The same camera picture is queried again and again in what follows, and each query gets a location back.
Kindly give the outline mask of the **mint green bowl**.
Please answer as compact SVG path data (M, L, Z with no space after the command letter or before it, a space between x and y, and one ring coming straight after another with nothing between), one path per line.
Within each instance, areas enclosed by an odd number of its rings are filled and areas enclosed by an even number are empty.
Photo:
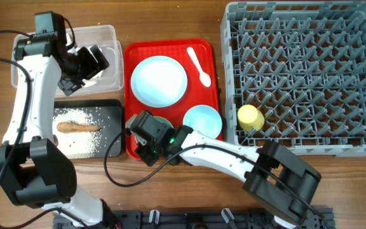
M154 116L155 124L157 127L161 128L173 128L173 125L164 117Z

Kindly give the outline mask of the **brown bread stick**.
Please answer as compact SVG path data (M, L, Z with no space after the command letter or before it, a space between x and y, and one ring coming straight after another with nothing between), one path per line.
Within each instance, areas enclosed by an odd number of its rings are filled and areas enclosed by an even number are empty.
M57 130L61 133L96 132L101 130L101 127L73 122L60 122L57 124Z

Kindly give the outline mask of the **light blue bowl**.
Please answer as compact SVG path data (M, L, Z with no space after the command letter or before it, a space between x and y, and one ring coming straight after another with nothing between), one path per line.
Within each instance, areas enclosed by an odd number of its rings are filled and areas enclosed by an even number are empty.
M182 123L212 139L216 139L222 130L220 114L213 107L203 104L190 108Z

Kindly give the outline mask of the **white plastic spoon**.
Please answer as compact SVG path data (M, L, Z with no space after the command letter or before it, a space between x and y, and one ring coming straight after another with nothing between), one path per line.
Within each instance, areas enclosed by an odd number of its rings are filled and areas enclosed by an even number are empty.
M199 79L200 79L201 83L205 87L210 87L211 86L211 77L202 70L200 62L197 58L196 52L194 51L193 47L191 47L191 46L187 47L186 52L199 72Z

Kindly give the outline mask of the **yellow plastic cup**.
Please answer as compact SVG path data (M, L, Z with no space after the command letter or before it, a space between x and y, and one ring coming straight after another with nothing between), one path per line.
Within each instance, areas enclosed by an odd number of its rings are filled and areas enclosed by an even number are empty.
M253 128L260 130L265 122L264 115L253 105L243 105L237 112L240 127L249 132Z

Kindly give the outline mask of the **white napkin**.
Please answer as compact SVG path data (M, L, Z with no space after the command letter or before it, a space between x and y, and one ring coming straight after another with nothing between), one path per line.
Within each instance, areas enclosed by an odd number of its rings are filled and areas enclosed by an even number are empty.
M92 87L93 85L97 84L98 80L102 77L102 73L103 73L103 71L100 71L90 80L83 80L83 82L85 83L84 87L88 88L88 87Z

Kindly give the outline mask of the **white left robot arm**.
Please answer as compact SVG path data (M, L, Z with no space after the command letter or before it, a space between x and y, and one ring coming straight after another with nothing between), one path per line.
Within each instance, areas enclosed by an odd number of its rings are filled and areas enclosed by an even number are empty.
M62 15L37 13L35 24L35 33L24 34L13 51L17 93L0 145L0 190L14 205L57 212L76 227L121 228L103 200L78 186L52 126L56 91L71 95L109 63L97 46L77 48L67 40L72 27Z

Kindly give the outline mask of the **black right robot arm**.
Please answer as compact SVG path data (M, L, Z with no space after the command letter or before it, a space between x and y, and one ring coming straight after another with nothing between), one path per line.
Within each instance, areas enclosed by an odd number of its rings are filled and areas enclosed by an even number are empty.
M301 226L308 212L317 212L311 200L321 174L277 142L261 147L230 144L186 125L172 128L148 111L133 115L126 128L138 141L136 154L148 166L164 158L170 165L184 162L235 177L281 223Z

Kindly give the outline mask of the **clear plastic waste bin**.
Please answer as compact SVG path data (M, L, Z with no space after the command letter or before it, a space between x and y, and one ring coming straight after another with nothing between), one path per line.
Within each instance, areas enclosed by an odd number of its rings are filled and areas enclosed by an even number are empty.
M90 48L97 45L110 66L103 70L102 77L92 87L84 86L75 91L72 96L97 94L121 90L124 86L123 56L119 41L116 39L116 32L112 25L94 25L88 27L67 28L67 41L71 43L76 38L76 46L72 53L81 47Z

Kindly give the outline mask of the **grey plastic dishwasher rack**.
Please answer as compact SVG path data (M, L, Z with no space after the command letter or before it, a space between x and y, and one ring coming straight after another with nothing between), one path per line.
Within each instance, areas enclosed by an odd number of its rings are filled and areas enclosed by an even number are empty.
M366 156L366 1L232 2L220 39L229 142ZM240 127L247 104L260 130Z

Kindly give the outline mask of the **light blue plate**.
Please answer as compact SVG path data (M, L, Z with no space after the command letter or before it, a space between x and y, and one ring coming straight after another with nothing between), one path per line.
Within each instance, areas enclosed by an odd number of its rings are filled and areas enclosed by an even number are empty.
M152 108L165 108L183 97L188 77L175 59L158 55L144 59L135 67L130 86L141 103Z

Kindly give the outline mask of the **red plastic tray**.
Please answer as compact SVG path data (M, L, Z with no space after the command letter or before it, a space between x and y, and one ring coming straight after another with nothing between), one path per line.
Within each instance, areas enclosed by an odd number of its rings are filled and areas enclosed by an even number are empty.
M200 82L198 70L187 54L189 46L193 47L196 52L202 69L210 75L212 82L210 88L205 88ZM158 55L171 57L179 62L188 77L188 89L182 99L166 108L146 106L133 95L131 89L132 72L136 66L144 59ZM164 117L174 127L177 127L182 124L185 113L193 106L207 105L220 111L213 50L210 43L202 38L145 41L130 44L124 50L124 79L126 119L147 109L153 115Z

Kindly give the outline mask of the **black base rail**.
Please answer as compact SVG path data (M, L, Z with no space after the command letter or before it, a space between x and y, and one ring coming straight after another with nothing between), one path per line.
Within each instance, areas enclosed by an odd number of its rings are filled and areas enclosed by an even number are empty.
M149 229L149 228L285 228L279 219L264 209L248 211L201 211L201 212L141 212L141 211L113 211L121 222L121 228ZM336 222L331 208L319 209L325 219L308 212L304 223L295 228L307 229L335 229ZM56 215L52 228L78 228L68 219Z

